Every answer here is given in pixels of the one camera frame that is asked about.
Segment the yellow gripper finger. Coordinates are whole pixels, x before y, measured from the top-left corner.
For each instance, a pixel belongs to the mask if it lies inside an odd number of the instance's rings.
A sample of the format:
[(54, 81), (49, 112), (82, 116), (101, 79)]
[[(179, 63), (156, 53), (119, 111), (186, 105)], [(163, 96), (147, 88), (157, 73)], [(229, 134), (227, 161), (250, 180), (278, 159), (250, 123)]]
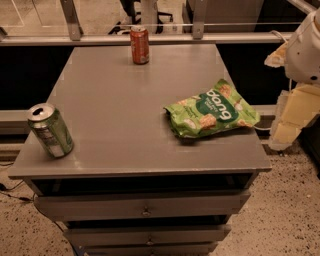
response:
[(268, 145), (283, 151), (292, 145), (302, 129), (320, 113), (320, 86), (298, 83), (278, 97), (275, 120), (272, 122)]
[(269, 67), (279, 68), (285, 64), (286, 50), (288, 43), (285, 42), (273, 51), (264, 61), (264, 64)]

